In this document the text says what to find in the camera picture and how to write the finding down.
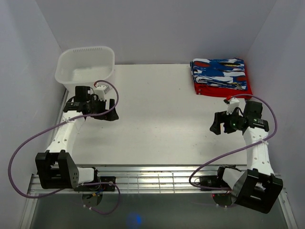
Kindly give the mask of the red folded trousers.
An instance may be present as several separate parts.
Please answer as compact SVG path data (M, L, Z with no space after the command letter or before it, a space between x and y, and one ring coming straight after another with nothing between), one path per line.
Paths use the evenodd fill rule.
M206 96L212 96L212 97L227 97L227 96L233 96L233 95L237 95L237 94L252 94L252 90L251 90L251 86L250 86L250 82L249 82L246 70L245 70L245 73L246 73L246 78L247 78L247 82L248 82L248 89L246 91L207 86L207 85L195 83L193 81L195 93L198 95L206 95Z

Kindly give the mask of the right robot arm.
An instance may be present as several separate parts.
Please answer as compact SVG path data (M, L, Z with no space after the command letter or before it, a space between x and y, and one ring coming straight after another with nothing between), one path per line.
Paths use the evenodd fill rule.
M262 119L263 105L247 101L244 111L240 112L238 99L227 99L225 103L228 105L227 110L215 113L210 131L219 135L223 126L227 134L242 132L249 146L246 150L247 169L241 171L236 166L221 166L211 183L220 189L230 189L230 197L220 197L220 201L267 214L282 191L283 181L276 178L270 164L265 140L269 124Z

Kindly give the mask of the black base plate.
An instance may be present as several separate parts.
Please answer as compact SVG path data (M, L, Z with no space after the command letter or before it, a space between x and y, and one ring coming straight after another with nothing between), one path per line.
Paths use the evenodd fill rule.
M201 187L201 191L231 190L229 185L218 176L201 176L199 177L197 184Z
M92 183L103 183L98 185L88 185ZM98 192L98 191L114 191L115 187L112 183L116 183L115 176L97 176L93 181L85 183L85 185L79 185L74 191L79 192Z

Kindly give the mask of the aluminium rail frame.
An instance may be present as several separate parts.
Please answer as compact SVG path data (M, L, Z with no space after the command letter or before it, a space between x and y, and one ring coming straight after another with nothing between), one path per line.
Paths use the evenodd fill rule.
M119 190L104 192L95 210L83 206L89 192L64 190L38 198L45 190L32 176L22 229L295 229L285 190L268 214L241 206L222 207L214 191L188 182L194 166L99 167L114 176Z

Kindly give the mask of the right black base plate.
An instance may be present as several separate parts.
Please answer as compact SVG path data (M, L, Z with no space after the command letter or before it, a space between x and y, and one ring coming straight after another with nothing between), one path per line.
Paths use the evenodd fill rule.
M201 176L199 177L197 184L201 187L201 191L231 190L229 185L218 176Z

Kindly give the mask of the blue patterned trousers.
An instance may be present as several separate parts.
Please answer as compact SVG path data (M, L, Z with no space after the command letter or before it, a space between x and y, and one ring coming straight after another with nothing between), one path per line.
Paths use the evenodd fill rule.
M248 89L245 63L242 59L195 58L190 62L190 68L195 83L241 91Z

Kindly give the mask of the white plastic basin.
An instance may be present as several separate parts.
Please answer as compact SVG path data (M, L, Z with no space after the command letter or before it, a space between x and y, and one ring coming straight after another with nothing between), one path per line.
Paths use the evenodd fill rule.
M57 63L55 79L73 93L75 86L90 86L97 80L114 83L115 54L106 46L90 46L64 51Z

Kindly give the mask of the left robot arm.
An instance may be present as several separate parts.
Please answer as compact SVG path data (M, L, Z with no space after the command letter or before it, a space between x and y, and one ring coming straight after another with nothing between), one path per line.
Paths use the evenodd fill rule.
M85 184L89 190L97 190L101 179L93 167L78 167L73 161L72 150L81 126L88 117L103 121L116 121L115 100L105 99L109 87L105 85L76 86L75 95L70 98L62 114L62 122L56 135L44 153L35 157L42 188L76 188Z

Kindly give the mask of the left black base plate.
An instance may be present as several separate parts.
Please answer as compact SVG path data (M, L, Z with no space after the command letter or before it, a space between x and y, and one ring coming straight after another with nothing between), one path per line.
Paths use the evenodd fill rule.
M103 183L98 185L88 185L92 183ZM85 185L79 185L74 191L79 192L98 192L98 191L114 191L115 187L112 183L116 183L115 176L97 176L93 181L85 183Z

